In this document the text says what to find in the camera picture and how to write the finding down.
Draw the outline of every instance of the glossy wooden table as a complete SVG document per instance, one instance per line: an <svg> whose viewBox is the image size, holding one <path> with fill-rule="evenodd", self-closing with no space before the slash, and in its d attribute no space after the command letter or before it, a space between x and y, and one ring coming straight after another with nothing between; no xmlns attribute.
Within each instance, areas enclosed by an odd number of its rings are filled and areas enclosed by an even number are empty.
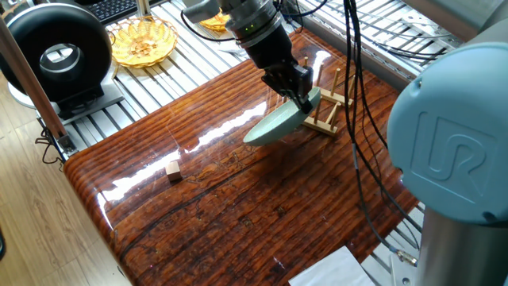
<svg viewBox="0 0 508 286"><path fill-rule="evenodd" d="M325 63L323 87L331 85L336 68L344 70L344 56L311 33L292 41L297 59L308 56L316 69ZM344 111L335 138L300 126L268 146L243 144L244 135L282 104L260 81L262 74L244 62L65 164L67 178L133 283L287 284L343 245L361 261L378 244L359 207ZM384 132L397 92L367 71L364 76ZM330 108L321 108L321 116ZM416 200L404 191L368 121L365 130L384 183L409 210ZM357 136L373 161L360 130ZM171 160L182 170L179 182L165 175ZM361 169L371 217L387 235L400 218Z"/></svg>

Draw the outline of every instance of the black cable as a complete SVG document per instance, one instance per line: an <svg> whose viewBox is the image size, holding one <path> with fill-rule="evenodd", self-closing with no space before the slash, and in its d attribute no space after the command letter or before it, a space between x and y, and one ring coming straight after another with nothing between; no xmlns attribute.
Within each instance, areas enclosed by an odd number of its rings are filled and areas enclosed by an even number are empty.
<svg viewBox="0 0 508 286"><path fill-rule="evenodd" d="M397 253L397 249L393 245L388 243L387 240L384 239L379 234L379 232L377 232L377 230L375 230L374 224L372 224L372 220L371 220L371 218L368 215L367 205L365 204L364 192L362 190L362 183L361 183L361 178L360 178L360 171L358 170L358 168L356 169L356 182L358 183L358 193L360 195L360 204L361 204L361 207L362 207L362 211L365 213L365 218L367 219L367 223L371 227L372 232L378 238L378 240L381 243L383 243L391 252Z"/></svg>
<svg viewBox="0 0 508 286"><path fill-rule="evenodd" d="M403 48L396 48L396 47L390 46L388 44L382 44L382 43L379 43L379 42L374 42L374 43L384 47L385 48L384 50L387 51L387 52L389 52L389 50L391 50L391 49L394 49L394 50L399 51L399 52L405 52L405 53L409 53L409 54L413 54L413 55L418 55L418 56L443 56L443 55L446 55L446 52L435 52L435 53L431 53L431 52L411 52L411 51L405 50Z"/></svg>
<svg viewBox="0 0 508 286"><path fill-rule="evenodd" d="M274 6L275 6L275 10L277 10L277 12L279 12L280 10L282 10L283 8L283 3L284 3L284 0L274 0Z"/></svg>
<svg viewBox="0 0 508 286"><path fill-rule="evenodd" d="M42 163L44 164L54 164L56 162L60 162L60 168L59 170L62 172L62 167L64 166L64 161L60 157L55 157L55 160L53 161L46 161L46 156L48 154L48 150L51 146L54 146L51 139L51 132L49 131L48 127L44 127L42 129L42 132L40 132L40 137L35 139L35 144L42 144L46 145L46 149L44 150L44 154L42 155Z"/></svg>
<svg viewBox="0 0 508 286"><path fill-rule="evenodd" d="M348 5L348 7L351 8L351 17L352 17L352 21L353 21L353 28L355 30L355 43L356 43L356 46L358 47L358 50L359 52L357 53L357 58L356 58L356 70L357 70L357 73L355 74L355 76L359 76L360 78L360 87L361 87L361 92L362 92L362 97L363 97L363 100L365 101L364 102L364 105L366 106L365 110L367 111L367 114L368 114L368 117L369 119L371 120L371 124L372 126L374 127L376 133L378 134L378 137L379 139L383 142L383 144L385 145L385 147L387 148L387 143L386 141L384 140L383 136L381 135L381 133L379 132L376 124L375 124L375 121L374 121L374 118L372 117L371 115L371 112L370 110L368 109L368 104L366 102L366 97L365 97L365 89L364 89L364 77L363 77L363 72L362 72L362 62L361 62L361 32L360 32L360 21L358 20L358 16L356 14L356 4L355 4L355 1L351 1L350 3L351 5ZM350 27L348 26L348 24L346 25L346 31L350 30ZM348 47L351 43L351 33L349 32L349 41L348 41ZM346 118L348 118L348 105L346 104ZM351 133L351 137L352 137L352 142L353 142L353 148L355 149L356 146L357 146L357 143L356 143L356 139L355 139L355 133L352 132ZM360 150L360 149L357 149L357 152L358 154L360 155L362 161L364 162L365 166L367 167L368 171L371 173L372 177L374 178L375 182L381 187L381 191L384 192L384 194L387 196L387 198L394 204L394 206L397 207L397 209L400 211L401 215L404 216L405 219L407 219L418 231L421 232L421 226L419 226L403 209L402 207L395 201L395 199L391 196L391 194L387 191L387 189L384 187L383 185L383 182L381 182L380 178L377 177L377 175L375 174L374 170L372 169L371 165L368 163L365 155L363 154L363 152Z"/></svg>
<svg viewBox="0 0 508 286"><path fill-rule="evenodd" d="M360 87L361 87L361 91L362 91L362 96L365 96L365 90L364 90L364 81L363 81L363 75L362 75L362 68L361 68L361 35L360 35L360 23L358 21L358 17L356 16L356 13L355 12L355 7L354 7L354 2L353 2L353 7L351 7L350 5L351 3L348 2L348 0L344 0L344 7L346 7L346 9L344 9L344 13L345 13L345 20L346 20L346 41L348 43L347 45L347 63L346 63L346 76L345 76L345 89L344 89L344 99L346 102L348 102L348 98L349 98L349 95L348 95L348 80L349 80L349 69L351 67L351 58L352 58L352 54L351 54L351 27L349 25L349 18L351 17L351 20L353 21L353 28L355 30L355 45L358 47L359 51L358 51L358 57L356 58L356 71L357 73L355 74L355 77L358 77L360 79ZM375 182L381 187L381 190L382 192L385 193L385 195L387 195L388 199L397 207L397 209L401 212L401 214L404 216L404 218L406 218L417 230L421 231L421 227L409 216L407 215L407 213L402 209L402 207L400 207L400 205L395 201L395 199L390 195L390 193L386 190L386 188L384 187L383 183L380 181L380 179L377 177L377 175L375 174L374 170L372 169L371 165L368 163L365 155L363 154L363 152L360 150L360 149L357 149L357 143L356 143L356 139L355 139L355 134L352 132L352 123L351 123L351 118L349 117L349 107L348 107L348 104L345 104L344 105L344 108L345 108L345 112L346 112L346 126L347 126L347 129L348 129L348 132L349 132L349 136L351 138L351 141L352 141L352 147L353 147L353 156L355 157L355 165L357 166L357 162L356 162L356 153L358 153L360 155L360 158L362 159L362 161L364 162L365 166L367 167L368 171L371 173L372 177L374 178ZM374 123L373 119L371 118L371 114L370 112L368 111L368 114L369 114L369 118L371 119L371 122ZM376 129L376 133L378 133L378 135L380 136L380 133L379 133L379 130L377 128ZM384 144L386 144L386 142L384 141L383 137L380 136L380 139L383 141Z"/></svg>
<svg viewBox="0 0 508 286"><path fill-rule="evenodd" d="M203 36L202 34L198 33L196 30L192 29L192 27L189 25L189 23L187 23L187 20L185 20L185 16L183 15L183 10L182 12L180 12L180 17L182 18L182 22L183 24L192 32L194 33L196 36L202 38L202 39L205 39L205 40L208 40L208 41L216 41L216 42L222 42L222 41L233 41L233 40L236 40L235 38L227 38L227 39L213 39L213 38L208 38L208 37L205 37Z"/></svg>
<svg viewBox="0 0 508 286"><path fill-rule="evenodd" d="M328 0L323 0L323 2L321 2L321 4L319 4L318 6L316 6L316 8L314 8L310 11L304 12L304 13L283 14L283 16L290 17L290 18L309 16L309 15L313 14L314 12L318 11L319 9L321 9L327 2L328 2Z"/></svg>
<svg viewBox="0 0 508 286"><path fill-rule="evenodd" d="M405 58L414 59L414 60L437 60L437 58L431 58L431 57L425 57L425 56L417 56L417 55L408 55L403 52L396 52L396 51L390 51L388 49L385 49L387 52L389 52L392 55L396 56L403 56Z"/></svg>
<svg viewBox="0 0 508 286"><path fill-rule="evenodd" d="M368 140L367 133L365 132L365 107L364 107L364 109L362 111L362 133L364 134L365 141L367 141L368 148L372 152L372 157L374 158L375 166L376 166L376 168L378 170L379 179L383 181L383 176L382 176L382 173L381 173L381 167L379 166L378 158L375 155L374 148L372 147L371 142ZM394 210L394 208L387 201L387 198L386 198L385 194L381 191L381 189L379 189L379 193L381 194L381 200L383 201L385 206L387 206L388 209L390 209L391 213L394 214L394 215L400 215L396 210ZM402 223L404 224L404 226L406 226L407 230L410 232L411 237L414 240L414 244L415 244L416 248L419 251L420 250L420 245L419 245L418 240L416 239L416 236L414 235L413 231L409 228L409 226L407 225L407 223L404 220L402 220Z"/></svg>

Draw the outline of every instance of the wood grain surface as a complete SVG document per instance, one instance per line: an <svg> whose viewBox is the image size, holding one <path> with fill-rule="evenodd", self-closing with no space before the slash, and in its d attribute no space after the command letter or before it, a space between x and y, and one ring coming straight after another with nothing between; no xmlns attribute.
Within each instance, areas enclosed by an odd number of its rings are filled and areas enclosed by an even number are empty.
<svg viewBox="0 0 508 286"><path fill-rule="evenodd" d="M345 57L308 31L291 39L297 59L308 56L316 69L323 61L321 86L330 88ZM378 244L360 210L344 111L335 138L300 126L271 145L243 144L282 104L262 74L250 61L239 64L66 163L67 178L134 284L281 285L343 245L362 261ZM368 71L364 77L372 115L386 132L397 92ZM337 92L343 81L344 73ZM321 107L321 120L331 107ZM387 189L411 209L417 201L368 120L365 132ZM359 129L357 137L373 164ZM180 181L166 177L172 160ZM371 217L387 235L400 218L360 167Z"/></svg>
<svg viewBox="0 0 508 286"><path fill-rule="evenodd" d="M41 131L35 110L15 102L0 73L0 231L6 243L0 285L130 285L59 164L41 161L46 146L35 144ZM46 160L57 156L51 147Z"/></svg>

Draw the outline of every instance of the wooden pole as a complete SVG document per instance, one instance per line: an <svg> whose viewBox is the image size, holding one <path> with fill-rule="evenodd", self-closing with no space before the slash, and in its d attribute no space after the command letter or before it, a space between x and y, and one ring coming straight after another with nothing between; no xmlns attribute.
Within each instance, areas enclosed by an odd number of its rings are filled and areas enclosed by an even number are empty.
<svg viewBox="0 0 508 286"><path fill-rule="evenodd" d="M348 89L348 96L350 96L351 92L352 92L352 89L354 88L354 85L355 85L355 81L353 80L351 82L351 84L349 84L349 89ZM336 123L336 120L337 120L337 115L339 113L339 107L340 104L337 102L337 105L334 107L333 109L333 116L332 116L332 119L330 121L330 130L333 130L333 127L335 126L335 123Z"/></svg>
<svg viewBox="0 0 508 286"><path fill-rule="evenodd" d="M338 107L341 105L340 102L335 103L333 106L332 112L330 112L330 115L328 115L328 118L326 119L326 124L330 124L330 122L333 119L333 115L335 115L335 112L337 111Z"/></svg>
<svg viewBox="0 0 508 286"><path fill-rule="evenodd" d="M341 70L338 68L335 70L335 77L333 78L332 90L330 91L330 96L333 97L335 95L335 87L337 87L337 80L339 79L339 72Z"/></svg>
<svg viewBox="0 0 508 286"><path fill-rule="evenodd" d="M317 74L317 81L316 81L316 87L319 87L319 83L321 82L321 74L323 73L323 67L325 64L321 63L319 66L319 73Z"/></svg>
<svg viewBox="0 0 508 286"><path fill-rule="evenodd" d="M67 135L64 125L62 125L60 118L56 115L48 96L44 93L42 86L3 19L0 20L0 53L16 75L17 80L23 86L26 94L32 99L33 104L53 136L56 139L60 139Z"/></svg>
<svg viewBox="0 0 508 286"><path fill-rule="evenodd" d="M323 64L323 63L321 63L321 65L319 66L319 73L317 74L316 87L319 87L319 82L321 82L321 74L323 73L324 66L325 66L325 64ZM318 123L320 109L321 109L321 99L319 99L319 102L317 103L316 114L314 115L314 124Z"/></svg>

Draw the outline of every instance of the ur logo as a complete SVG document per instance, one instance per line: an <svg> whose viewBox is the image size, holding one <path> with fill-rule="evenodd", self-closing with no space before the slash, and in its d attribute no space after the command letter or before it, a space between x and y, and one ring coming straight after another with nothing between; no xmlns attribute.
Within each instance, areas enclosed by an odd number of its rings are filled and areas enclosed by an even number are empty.
<svg viewBox="0 0 508 286"><path fill-rule="evenodd" d="M421 113L411 171L471 203L484 195L495 137L464 124Z"/></svg>

